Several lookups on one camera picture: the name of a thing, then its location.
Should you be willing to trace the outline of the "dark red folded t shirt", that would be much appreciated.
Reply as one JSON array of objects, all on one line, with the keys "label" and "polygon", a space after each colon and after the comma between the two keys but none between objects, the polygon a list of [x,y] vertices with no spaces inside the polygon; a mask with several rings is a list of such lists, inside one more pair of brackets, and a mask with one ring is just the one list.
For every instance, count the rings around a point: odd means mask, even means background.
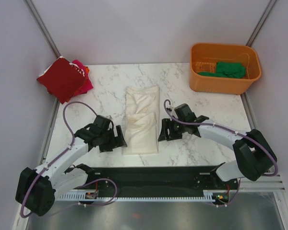
[{"label": "dark red folded t shirt", "polygon": [[83,85],[84,76],[67,59],[60,59],[37,81],[63,104]]}]

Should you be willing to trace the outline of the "green t shirt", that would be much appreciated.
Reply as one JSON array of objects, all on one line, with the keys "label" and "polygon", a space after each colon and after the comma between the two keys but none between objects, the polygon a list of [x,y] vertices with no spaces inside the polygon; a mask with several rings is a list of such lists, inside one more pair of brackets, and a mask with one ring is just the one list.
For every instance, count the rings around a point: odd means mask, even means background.
[{"label": "green t shirt", "polygon": [[242,79],[246,75],[246,68],[241,63],[218,62],[215,72],[201,71],[198,75]]}]

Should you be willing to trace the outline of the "aluminium frame rail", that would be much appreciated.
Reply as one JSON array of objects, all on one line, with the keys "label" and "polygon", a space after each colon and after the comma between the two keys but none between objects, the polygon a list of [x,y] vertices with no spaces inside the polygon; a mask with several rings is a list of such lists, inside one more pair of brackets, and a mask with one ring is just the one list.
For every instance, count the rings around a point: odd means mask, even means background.
[{"label": "aluminium frame rail", "polygon": [[275,177],[260,177],[257,181],[250,181],[247,178],[241,178],[239,182],[242,182],[243,186],[247,187],[248,190],[256,190],[256,189],[262,189],[262,190],[269,190],[269,189],[283,189],[283,184],[279,176]]}]

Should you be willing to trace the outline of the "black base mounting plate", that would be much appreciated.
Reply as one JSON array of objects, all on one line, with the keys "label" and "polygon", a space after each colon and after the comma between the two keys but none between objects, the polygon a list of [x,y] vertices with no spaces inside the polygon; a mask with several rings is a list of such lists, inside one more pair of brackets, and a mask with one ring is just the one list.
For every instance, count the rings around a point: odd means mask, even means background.
[{"label": "black base mounting plate", "polygon": [[85,189],[103,197],[199,196],[204,190],[235,190],[238,180],[223,182],[214,166],[108,167],[87,169]]}]

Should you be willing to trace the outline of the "right corner aluminium post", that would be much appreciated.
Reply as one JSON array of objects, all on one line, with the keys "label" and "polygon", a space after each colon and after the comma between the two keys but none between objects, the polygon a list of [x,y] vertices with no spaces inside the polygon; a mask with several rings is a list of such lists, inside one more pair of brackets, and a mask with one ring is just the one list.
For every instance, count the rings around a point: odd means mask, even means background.
[{"label": "right corner aluminium post", "polygon": [[269,0],[268,4],[266,5],[262,15],[260,16],[255,28],[253,29],[247,43],[246,46],[251,47],[257,36],[259,35],[260,31],[262,30],[263,26],[265,25],[266,21],[268,20],[268,17],[270,16],[270,14],[272,13],[274,7],[276,6],[276,4],[278,3],[278,0]]}]

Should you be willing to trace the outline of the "orange plastic basket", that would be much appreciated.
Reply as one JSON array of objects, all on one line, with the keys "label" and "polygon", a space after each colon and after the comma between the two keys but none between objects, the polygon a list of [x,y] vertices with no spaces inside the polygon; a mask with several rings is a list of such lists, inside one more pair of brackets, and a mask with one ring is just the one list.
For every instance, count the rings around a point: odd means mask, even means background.
[{"label": "orange plastic basket", "polygon": [[[246,69],[241,79],[202,76],[199,72],[215,72],[219,62],[240,63]],[[261,77],[256,51],[248,46],[196,43],[190,49],[189,86],[195,92],[241,95]]]}]

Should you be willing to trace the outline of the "left corner aluminium post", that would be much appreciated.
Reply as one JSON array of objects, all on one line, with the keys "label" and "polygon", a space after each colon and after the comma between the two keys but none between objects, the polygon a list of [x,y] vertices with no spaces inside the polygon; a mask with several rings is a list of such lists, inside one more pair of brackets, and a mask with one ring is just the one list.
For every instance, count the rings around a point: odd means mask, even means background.
[{"label": "left corner aluminium post", "polygon": [[39,27],[42,35],[44,36],[47,44],[49,45],[50,49],[52,50],[53,54],[55,55],[56,58],[60,57],[60,52],[50,34],[48,31],[40,13],[38,12],[37,7],[33,3],[32,0],[24,0],[24,3],[26,7],[28,8],[30,14],[32,15],[34,21],[36,22],[37,26]]}]

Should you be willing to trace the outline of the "corner aluminium post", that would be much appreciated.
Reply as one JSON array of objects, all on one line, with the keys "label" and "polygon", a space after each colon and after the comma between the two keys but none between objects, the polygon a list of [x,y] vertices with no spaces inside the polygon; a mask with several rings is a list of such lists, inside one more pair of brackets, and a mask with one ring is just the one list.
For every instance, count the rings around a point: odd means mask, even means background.
[{"label": "corner aluminium post", "polygon": [[262,30],[263,26],[265,25],[266,21],[268,20],[268,17],[270,16],[270,14],[272,13],[274,7],[276,6],[276,4],[278,3],[278,0],[269,0],[268,4],[266,5],[262,15],[260,16],[255,28],[253,29],[247,43],[246,46],[251,47],[257,36],[259,35],[260,31]]},{"label": "corner aluminium post", "polygon": [[34,21],[36,22],[37,26],[39,27],[42,35],[44,36],[47,44],[49,45],[50,49],[52,50],[53,54],[55,55],[56,58],[60,57],[60,52],[50,34],[48,31],[40,13],[38,12],[37,7],[33,3],[32,0],[24,0],[24,3],[26,7],[28,8],[30,14],[32,15]]}]

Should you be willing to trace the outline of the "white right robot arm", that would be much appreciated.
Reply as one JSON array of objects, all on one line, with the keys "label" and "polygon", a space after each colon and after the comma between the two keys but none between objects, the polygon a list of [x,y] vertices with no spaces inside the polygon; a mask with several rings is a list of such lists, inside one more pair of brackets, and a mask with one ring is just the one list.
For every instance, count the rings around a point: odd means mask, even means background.
[{"label": "white right robot arm", "polygon": [[173,108],[168,99],[164,101],[164,109],[169,117],[162,119],[159,142],[181,139],[188,133],[212,140],[234,152],[235,160],[213,169],[210,183],[214,188],[222,188],[232,179],[256,181],[261,176],[277,175],[277,157],[259,130],[234,130],[207,116],[196,116],[187,104]]}]

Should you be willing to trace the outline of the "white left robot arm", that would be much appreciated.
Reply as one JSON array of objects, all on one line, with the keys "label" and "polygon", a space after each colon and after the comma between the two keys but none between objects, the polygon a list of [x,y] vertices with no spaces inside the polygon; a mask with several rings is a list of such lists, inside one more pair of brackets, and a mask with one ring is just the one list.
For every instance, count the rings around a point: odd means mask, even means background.
[{"label": "white left robot arm", "polygon": [[101,115],[94,122],[72,134],[72,141],[61,152],[34,169],[25,168],[19,177],[15,199],[24,209],[43,216],[53,206],[55,200],[74,188],[92,188],[96,177],[93,168],[81,163],[71,165],[91,149],[98,147],[100,152],[110,152],[126,147],[120,125]]}]

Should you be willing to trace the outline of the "pink folded t shirt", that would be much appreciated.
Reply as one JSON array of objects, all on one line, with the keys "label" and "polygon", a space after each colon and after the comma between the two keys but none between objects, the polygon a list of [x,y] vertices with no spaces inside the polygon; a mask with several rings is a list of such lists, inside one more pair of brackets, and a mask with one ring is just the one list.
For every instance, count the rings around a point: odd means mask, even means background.
[{"label": "pink folded t shirt", "polygon": [[85,71],[85,65],[82,64],[82,62],[80,62],[79,60],[73,60],[72,64],[77,65],[79,71],[84,75],[84,83],[83,85],[74,93],[73,96],[77,96],[80,94],[85,94],[87,93],[89,90],[93,89],[93,85],[89,79],[89,75],[87,75],[86,71]]}]

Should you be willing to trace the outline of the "cream white t shirt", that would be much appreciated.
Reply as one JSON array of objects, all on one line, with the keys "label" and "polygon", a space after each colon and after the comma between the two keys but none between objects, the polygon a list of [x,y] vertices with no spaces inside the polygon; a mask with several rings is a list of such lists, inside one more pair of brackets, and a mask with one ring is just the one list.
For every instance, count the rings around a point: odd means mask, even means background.
[{"label": "cream white t shirt", "polygon": [[158,153],[160,88],[126,88],[124,155]]}]

